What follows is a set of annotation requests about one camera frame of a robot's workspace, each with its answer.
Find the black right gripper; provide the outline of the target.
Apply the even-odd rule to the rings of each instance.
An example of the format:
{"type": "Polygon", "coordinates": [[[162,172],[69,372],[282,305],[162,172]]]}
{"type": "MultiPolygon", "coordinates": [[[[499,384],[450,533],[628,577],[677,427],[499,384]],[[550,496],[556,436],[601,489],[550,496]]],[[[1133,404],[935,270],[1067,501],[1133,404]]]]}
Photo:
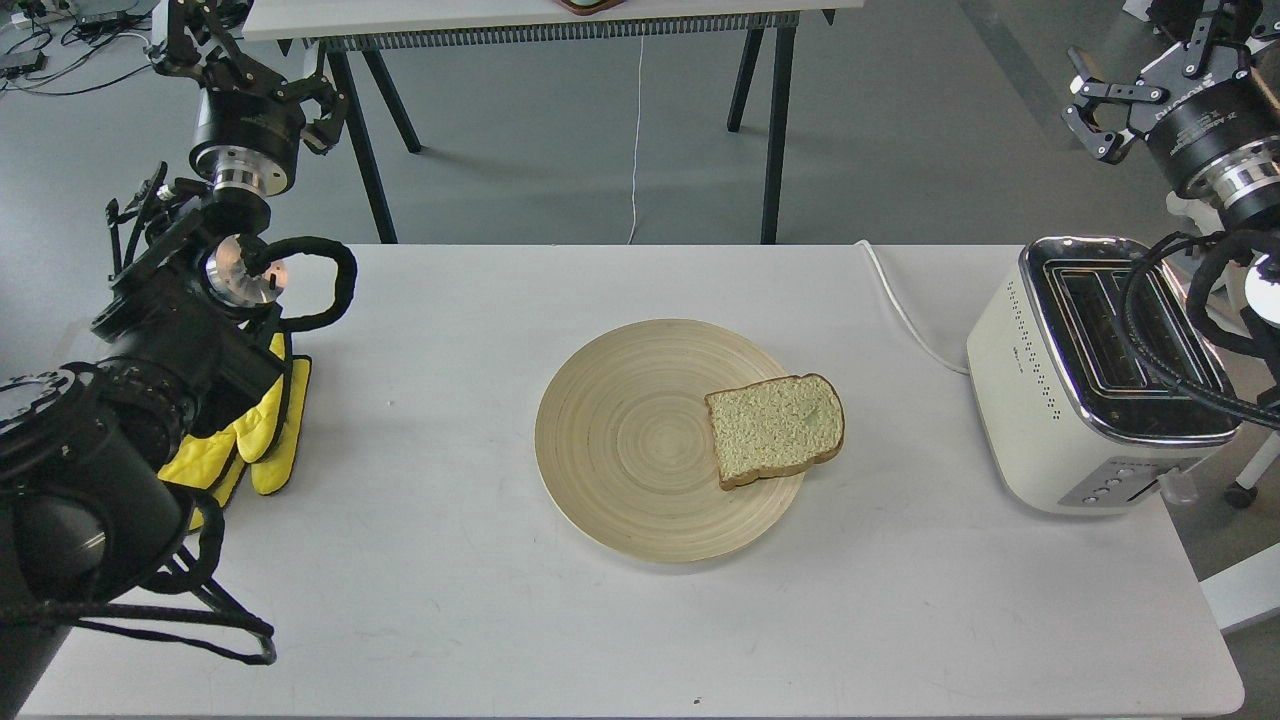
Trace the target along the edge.
{"type": "Polygon", "coordinates": [[[1277,95],[1248,45],[1277,38],[1277,3],[1151,1],[1146,18],[1172,46],[1130,83],[1102,79],[1088,53],[1066,50],[1068,128],[1111,165],[1142,138],[1172,195],[1220,217],[1277,215],[1277,95]],[[1102,123],[1105,106],[1124,108],[1124,126],[1102,123]]]}

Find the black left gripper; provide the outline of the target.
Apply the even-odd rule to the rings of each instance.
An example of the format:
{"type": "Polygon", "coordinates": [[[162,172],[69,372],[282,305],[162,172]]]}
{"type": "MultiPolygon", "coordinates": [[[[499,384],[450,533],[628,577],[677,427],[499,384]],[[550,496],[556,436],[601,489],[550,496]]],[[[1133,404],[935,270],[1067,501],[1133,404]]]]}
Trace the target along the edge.
{"type": "Polygon", "coordinates": [[[326,76],[288,79],[250,55],[218,1],[160,1],[152,22],[151,67],[200,88],[189,164],[214,188],[278,196],[294,186],[301,149],[339,143],[347,95],[326,76]]]}

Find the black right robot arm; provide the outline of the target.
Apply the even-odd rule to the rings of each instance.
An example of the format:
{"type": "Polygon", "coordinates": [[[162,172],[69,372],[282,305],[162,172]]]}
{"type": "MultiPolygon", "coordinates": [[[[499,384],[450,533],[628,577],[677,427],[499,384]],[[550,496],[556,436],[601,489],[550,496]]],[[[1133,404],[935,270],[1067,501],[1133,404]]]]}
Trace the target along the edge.
{"type": "Polygon", "coordinates": [[[1220,228],[1175,232],[1135,264],[1146,277],[1171,254],[1202,250],[1185,314],[1212,346],[1277,374],[1277,95],[1252,42],[1277,44],[1275,1],[1147,1],[1170,41],[1134,79],[1102,79],[1079,47],[1062,120],[1098,161],[1119,164],[1142,142],[1178,199],[1206,204],[1220,228]]]}

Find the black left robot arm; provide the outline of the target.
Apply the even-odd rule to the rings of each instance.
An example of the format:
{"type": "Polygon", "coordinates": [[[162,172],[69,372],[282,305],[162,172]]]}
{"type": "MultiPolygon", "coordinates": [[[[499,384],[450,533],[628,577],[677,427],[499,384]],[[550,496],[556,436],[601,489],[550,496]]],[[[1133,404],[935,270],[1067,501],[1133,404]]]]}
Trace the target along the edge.
{"type": "Polygon", "coordinates": [[[156,13],[151,67],[202,94],[193,176],[160,165],[108,206],[113,297],[91,325],[108,355],[3,383],[5,719],[76,628],[274,664],[274,628],[215,582],[216,500],[160,471],[285,386],[275,333],[332,325],[355,296],[343,243],[262,238],[300,149],[337,145],[347,96],[244,53],[215,1],[156,13]]]}

